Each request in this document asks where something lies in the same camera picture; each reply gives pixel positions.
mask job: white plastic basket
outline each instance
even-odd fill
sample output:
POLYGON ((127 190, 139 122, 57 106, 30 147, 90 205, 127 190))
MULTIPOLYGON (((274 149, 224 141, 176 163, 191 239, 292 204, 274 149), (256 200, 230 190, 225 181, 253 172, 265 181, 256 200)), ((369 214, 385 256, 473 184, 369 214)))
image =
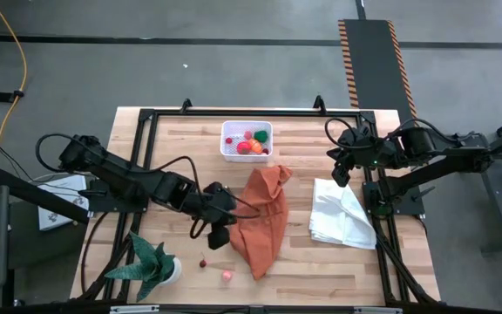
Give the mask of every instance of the white plastic basket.
POLYGON ((268 162, 273 153, 273 132, 272 125, 267 121, 226 121, 222 124, 222 134, 220 137, 220 152, 226 161, 230 162, 268 162), (267 141, 262 143, 262 147, 268 149, 268 155, 255 153, 238 154, 237 145, 246 141, 243 136, 246 131, 255 133, 257 131, 267 131, 267 141), (226 143, 226 138, 232 139, 232 144, 226 143))

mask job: white cloth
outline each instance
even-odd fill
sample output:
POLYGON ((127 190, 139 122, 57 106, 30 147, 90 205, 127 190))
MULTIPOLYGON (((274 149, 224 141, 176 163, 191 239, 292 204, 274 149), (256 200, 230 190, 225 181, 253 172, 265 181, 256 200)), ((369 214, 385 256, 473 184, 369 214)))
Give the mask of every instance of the white cloth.
POLYGON ((377 243, 362 205, 347 186, 333 180, 315 179, 313 209, 309 220, 313 240, 374 249, 377 243))

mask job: concrete floor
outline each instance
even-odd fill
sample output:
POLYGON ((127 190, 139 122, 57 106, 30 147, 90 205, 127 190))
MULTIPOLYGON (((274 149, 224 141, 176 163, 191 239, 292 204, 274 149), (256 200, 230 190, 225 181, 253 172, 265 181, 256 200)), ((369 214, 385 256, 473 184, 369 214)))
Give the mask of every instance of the concrete floor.
MULTIPOLYGON (((390 19, 400 40, 502 42, 502 1, 366 0, 368 18, 390 19)), ((338 39, 336 20, 356 18, 354 0, 0 0, 17 32, 163 37, 338 39)), ((0 31, 5 32, 0 21, 0 31)), ((34 144, 49 132, 108 141, 117 106, 349 107, 338 47, 24 44, 27 97, 3 147, 31 175, 44 174, 34 144)), ((492 133, 502 125, 502 51, 403 50, 420 118, 446 132, 492 133)), ((0 89, 17 88, 14 44, 0 43, 0 89)), ((0 104, 0 121, 7 106, 0 104)), ((48 143, 47 159, 63 143, 48 143)), ((2 167, 8 167, 0 160, 2 167)), ((424 198, 431 254, 443 300, 502 310, 502 254, 479 246, 502 229, 478 175, 432 182, 424 198)), ((21 270, 17 296, 31 304, 69 296, 78 252, 21 270)))

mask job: wooden tabletop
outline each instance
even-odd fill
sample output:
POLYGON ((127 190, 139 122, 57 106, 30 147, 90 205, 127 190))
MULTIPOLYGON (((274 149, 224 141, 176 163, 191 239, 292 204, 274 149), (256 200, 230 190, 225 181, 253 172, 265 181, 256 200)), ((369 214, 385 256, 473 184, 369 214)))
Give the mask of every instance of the wooden tabletop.
MULTIPOLYGON (((130 159, 139 116, 138 107, 118 108, 108 150, 130 159)), ((386 134, 399 125, 395 110, 375 110, 379 134, 386 134)), ((201 186, 212 181, 228 185, 239 194, 254 167, 284 165, 293 170, 284 185, 289 205, 288 225, 277 260, 267 275, 255 281, 243 258, 230 244, 217 250, 207 246, 206 234, 192 240, 188 216, 149 204, 143 216, 140 235, 152 245, 165 242, 165 250, 175 254, 183 265, 180 280, 170 286, 157 287, 143 303, 152 304, 306 304, 306 305, 382 305, 383 289, 375 250, 355 249, 342 245, 312 241, 309 216, 315 178, 331 179, 334 161, 325 152, 333 147, 323 131, 326 118, 297 117, 160 117, 151 168, 158 167, 180 155, 194 159, 201 186), (225 162, 220 154, 222 122, 230 119, 267 120, 274 128, 274 158, 268 164, 225 162), (199 267, 205 256, 206 268, 199 267), (229 283, 221 280, 223 270, 234 275, 229 283)), ((337 137, 343 126, 331 127, 337 137)), ((146 139, 148 127, 143 139, 146 139)), ((145 144, 140 150, 143 160, 145 144)), ((181 161, 169 170, 193 178, 188 163, 181 161)), ((401 175, 407 170, 389 171, 401 175)), ((350 173, 350 186, 363 202, 361 184, 363 170, 350 173)), ((109 260, 119 215, 109 214, 99 226, 89 248, 86 261, 87 285, 98 276, 109 260)), ((91 219, 86 236, 93 227, 91 219)), ((431 254, 424 229, 412 217, 397 216, 397 231, 404 263, 425 290, 439 299, 431 254)), ((80 261, 71 290, 71 297, 81 294, 80 261)), ((396 272, 390 266, 393 292, 398 296, 396 272)), ((129 302, 135 302, 140 282, 132 282, 129 302)), ((114 296, 119 291, 116 281, 114 296)))

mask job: orange towel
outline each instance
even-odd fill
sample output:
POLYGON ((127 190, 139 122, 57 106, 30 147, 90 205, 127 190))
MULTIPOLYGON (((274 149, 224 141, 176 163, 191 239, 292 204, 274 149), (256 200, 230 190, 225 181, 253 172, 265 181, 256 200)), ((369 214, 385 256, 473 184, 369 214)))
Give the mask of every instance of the orange towel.
MULTIPOLYGON (((292 175, 284 166, 254 169, 241 199, 261 210, 256 219, 238 219, 230 229, 230 242, 251 267, 253 278, 260 279, 275 261, 288 221, 288 205, 282 184, 292 175)), ((256 215, 257 211, 240 203, 237 215, 256 215)))

